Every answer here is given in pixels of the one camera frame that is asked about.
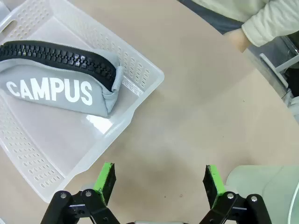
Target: black zipper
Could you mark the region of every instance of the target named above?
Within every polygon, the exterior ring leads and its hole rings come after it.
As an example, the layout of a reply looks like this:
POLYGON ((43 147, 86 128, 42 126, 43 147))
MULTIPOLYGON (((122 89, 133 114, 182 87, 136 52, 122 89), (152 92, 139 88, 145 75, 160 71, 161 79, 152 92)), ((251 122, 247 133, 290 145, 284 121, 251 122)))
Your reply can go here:
POLYGON ((88 74, 109 91, 115 80, 116 68, 96 53, 42 41, 11 41, 0 46, 0 61, 23 58, 51 67, 88 74))

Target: plastic tray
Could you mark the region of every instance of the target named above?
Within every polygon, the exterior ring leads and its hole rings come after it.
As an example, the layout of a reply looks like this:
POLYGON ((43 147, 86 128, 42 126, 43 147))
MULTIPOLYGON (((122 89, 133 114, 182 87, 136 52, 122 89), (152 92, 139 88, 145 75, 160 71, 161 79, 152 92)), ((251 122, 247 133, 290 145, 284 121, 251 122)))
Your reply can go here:
POLYGON ((27 0, 0 23, 0 43, 33 39, 118 54, 125 67, 108 119, 34 104, 0 93, 0 143, 46 202, 87 170, 129 125, 164 74, 121 38, 65 0, 27 0))

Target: light green container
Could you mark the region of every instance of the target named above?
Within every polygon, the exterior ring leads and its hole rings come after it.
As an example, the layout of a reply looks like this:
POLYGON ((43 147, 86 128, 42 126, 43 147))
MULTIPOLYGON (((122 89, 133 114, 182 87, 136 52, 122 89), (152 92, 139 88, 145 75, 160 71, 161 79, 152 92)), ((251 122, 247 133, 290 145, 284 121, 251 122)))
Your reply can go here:
POLYGON ((238 166, 226 185, 244 198, 260 194, 273 224, 299 224, 299 166, 238 166))

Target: metal bolt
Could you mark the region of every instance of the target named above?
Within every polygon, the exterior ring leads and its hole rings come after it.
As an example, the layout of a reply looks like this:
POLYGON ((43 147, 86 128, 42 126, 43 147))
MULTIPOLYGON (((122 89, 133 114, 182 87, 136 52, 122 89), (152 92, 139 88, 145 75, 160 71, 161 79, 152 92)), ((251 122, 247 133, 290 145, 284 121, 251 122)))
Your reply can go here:
POLYGON ((85 193, 85 195, 86 195, 86 197, 90 197, 90 196, 92 195, 92 193, 91 193, 90 191, 87 191, 87 192, 85 193))
POLYGON ((228 198, 229 198, 229 199, 233 199, 233 198, 234 198, 234 195, 233 195, 232 193, 229 193, 229 194, 228 194, 228 198))
POLYGON ((252 196, 252 197, 251 197, 251 200, 252 200, 253 202, 256 202, 256 201, 257 201, 257 197, 252 196))
POLYGON ((62 193, 62 194, 60 195, 60 197, 61 197, 61 198, 66 198, 66 193, 62 193))

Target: person's arm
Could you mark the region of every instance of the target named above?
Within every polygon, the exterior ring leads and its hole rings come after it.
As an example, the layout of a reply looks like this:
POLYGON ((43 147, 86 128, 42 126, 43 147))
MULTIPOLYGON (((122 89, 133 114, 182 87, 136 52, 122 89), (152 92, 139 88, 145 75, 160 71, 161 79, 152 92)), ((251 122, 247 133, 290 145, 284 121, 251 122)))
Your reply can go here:
POLYGON ((250 43, 260 47, 277 36, 298 30, 299 0, 271 0, 248 19, 242 29, 230 31, 225 36, 243 52, 250 43))

